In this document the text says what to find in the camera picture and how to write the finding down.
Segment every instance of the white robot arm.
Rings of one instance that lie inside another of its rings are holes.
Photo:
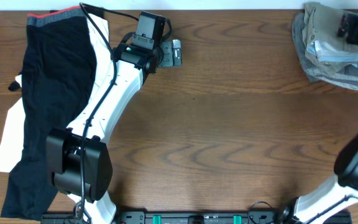
[[[87,4],[80,6],[98,30],[83,6],[105,9]],[[170,32],[163,36],[165,23]],[[171,29],[168,19],[142,12],[136,33],[127,34],[114,50],[109,49],[111,63],[108,73],[86,108],[66,130],[53,129],[48,135],[48,181],[76,202],[74,213],[85,203],[85,209],[81,208],[76,217],[55,217],[53,222],[85,222],[89,218],[92,223],[108,224],[113,221],[116,206],[107,192],[112,176],[107,144],[124,108],[148,75],[155,73],[157,67],[181,65],[180,41],[164,41],[168,39]],[[98,32],[108,45],[100,30]],[[126,44],[130,37],[132,43]]]
[[[358,16],[344,16],[338,35],[345,34],[349,43],[358,44]],[[339,153],[334,175],[287,206],[283,212],[287,218],[281,217],[281,221],[320,224],[355,203],[358,203],[358,135]]]

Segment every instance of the wooden table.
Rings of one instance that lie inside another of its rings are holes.
[[[183,66],[149,76],[120,118],[109,144],[114,203],[150,211],[247,210],[257,200],[279,207],[333,173],[358,132],[358,92],[309,83],[291,39],[297,12],[156,12],[171,19]],[[0,140],[21,96],[7,87],[21,70],[26,14],[0,12]],[[108,19],[112,46],[137,25]],[[7,177],[0,173],[0,211]],[[72,206],[58,194],[50,211]],[[358,223],[358,205],[350,210]]]

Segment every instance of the black cable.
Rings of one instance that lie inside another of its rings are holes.
[[[91,121],[92,121],[94,115],[96,114],[97,110],[99,109],[99,107],[102,104],[102,102],[104,101],[104,99],[109,94],[110,90],[114,86],[114,84],[116,82],[116,79],[117,79],[117,64],[116,64],[116,61],[114,60],[114,51],[111,49],[111,46],[110,46],[109,42],[107,41],[107,39],[105,38],[103,33],[100,31],[99,27],[94,23],[94,21],[92,20],[92,18],[90,17],[88,12],[84,8],[84,6],[90,7],[90,8],[93,8],[93,9],[100,9],[100,10],[104,10],[104,11],[108,11],[108,10],[103,9],[103,8],[90,6],[88,4],[83,4],[82,2],[80,3],[81,10],[84,12],[85,16],[89,19],[89,21],[92,23],[92,25],[99,32],[100,36],[103,38],[104,42],[106,43],[106,47],[110,51],[110,58],[112,60],[112,64],[113,64],[113,67],[114,67],[114,75],[112,77],[112,80],[110,81],[110,85],[109,85],[108,89],[104,92],[103,96],[98,101],[98,104],[96,104],[96,106],[93,108],[93,111],[91,112],[90,116],[86,120],[84,131],[83,131],[83,134],[82,134],[82,137],[81,137],[81,154],[80,154],[81,204],[80,204],[80,212],[79,212],[79,214],[76,214],[76,217],[79,220],[83,219],[83,215],[85,213],[85,153],[86,153],[86,151],[85,151],[85,140],[86,140],[86,134],[88,132],[89,127],[91,126]]]
[[[117,79],[117,64],[116,61],[114,59],[114,51],[111,48],[109,41],[105,38],[105,36],[103,35],[103,33],[101,32],[101,30],[99,29],[99,27],[95,24],[95,22],[92,20],[92,18],[90,17],[90,15],[88,14],[88,12],[86,11],[85,7],[91,8],[91,9],[97,9],[97,10],[102,10],[102,11],[106,11],[106,12],[110,12],[116,15],[120,15],[120,16],[126,16],[132,19],[135,19],[136,21],[139,21],[138,18],[129,15],[129,14],[125,14],[125,13],[121,13],[121,12],[116,12],[116,11],[112,11],[112,10],[108,10],[102,7],[96,7],[96,6],[92,6],[89,4],[85,4],[80,2],[80,7],[81,10],[84,12],[84,15],[86,16],[86,18],[89,19],[89,21],[92,23],[92,25],[95,27],[95,29],[98,31],[98,33],[100,34],[100,36],[102,37],[104,43],[106,44],[106,47],[108,48],[109,52],[110,52],[110,59],[112,61],[113,67],[114,67],[114,75],[113,78],[110,82],[110,85],[108,87],[108,89],[104,92],[103,96],[101,97],[101,99],[99,100],[98,104],[94,107],[93,111],[91,112],[90,116],[88,117],[88,119],[85,122],[85,127],[84,127],[84,131],[81,137],[81,154],[80,154],[80,172],[81,172],[81,203],[80,203],[80,212],[79,214],[77,214],[77,212],[75,212],[75,217],[77,217],[78,219],[83,219],[83,215],[84,213],[86,214],[86,216],[88,217],[88,220],[90,221],[90,217],[87,214],[87,212],[85,211],[85,140],[86,140],[86,134],[88,132],[89,127],[91,126],[91,121],[94,117],[94,115],[96,114],[97,110],[99,109],[99,107],[101,106],[102,102],[104,101],[104,99],[107,97],[107,95],[109,94],[110,90],[112,89],[112,87],[114,86],[116,79]],[[172,26],[171,26],[171,22],[169,19],[166,19],[165,22],[168,24],[169,26],[169,31],[167,34],[165,34],[162,37],[162,41],[167,40],[171,33],[172,33]],[[133,35],[133,32],[128,33],[127,35],[124,36],[124,38],[122,38],[121,42],[127,42],[129,40],[129,38]]]
[[[80,5],[81,6],[86,6],[86,7],[91,8],[91,9],[98,9],[98,10],[102,10],[102,11],[105,11],[105,12],[110,12],[110,13],[120,15],[120,16],[126,16],[126,17],[132,18],[132,19],[134,19],[136,21],[139,21],[138,18],[136,18],[136,17],[134,17],[132,15],[129,15],[129,14],[122,13],[122,12],[117,12],[117,11],[105,9],[105,8],[102,8],[102,7],[96,7],[96,6],[92,6],[92,5],[89,5],[89,4],[86,4],[86,3],[82,3],[82,2],[80,2]]]
[[[121,40],[121,43],[126,43],[134,34],[135,32],[129,32],[125,34],[125,36]]]
[[[169,37],[171,36],[171,33],[172,33],[171,21],[170,21],[168,18],[165,18],[165,22],[168,24],[169,30],[168,30],[168,33],[165,34],[165,35],[161,38],[162,42],[168,40]]]
[[[271,205],[269,205],[269,203],[267,203],[267,202],[264,202],[264,201],[255,202],[255,203],[248,209],[248,217],[249,217],[249,220],[251,220],[251,222],[252,222],[253,224],[257,224],[257,223],[254,221],[254,218],[253,218],[252,215],[250,215],[250,213],[251,213],[252,208],[253,208],[254,206],[260,204],[260,203],[263,203],[263,204],[268,205],[268,206],[273,210],[273,207],[272,207]],[[272,221],[271,221],[270,223],[267,223],[267,224],[273,224],[273,222],[274,222],[274,217],[272,218]]]
[[[311,222],[315,221],[316,219],[320,218],[321,216],[325,215],[327,212],[331,211],[332,209],[336,208],[338,205],[342,204],[343,202],[346,202],[350,199],[349,196],[345,196],[344,198],[342,198],[340,201],[336,202],[335,204],[333,204],[332,206],[328,207],[327,209],[325,209],[323,212],[321,213],[317,213],[316,216],[314,216],[313,218],[309,219],[307,222],[305,222],[305,224],[310,224]]]
[[[73,218],[75,218],[74,215],[67,216],[65,219],[63,219],[63,224],[66,224],[67,219],[73,219]]]
[[[76,218],[76,217],[78,217],[78,214],[77,214],[77,211],[78,211],[78,207],[79,206],[81,206],[81,202],[77,202],[77,203],[75,203],[75,205],[74,205],[74,209],[73,209],[73,213],[74,213],[74,216],[73,215],[70,215],[69,217],[70,217],[70,219],[73,219],[73,218]],[[84,209],[84,215],[88,218],[88,221],[84,221],[83,220],[83,222],[85,222],[85,223],[92,223],[92,218],[91,218],[91,215],[89,215],[89,213],[86,211],[86,209]]]

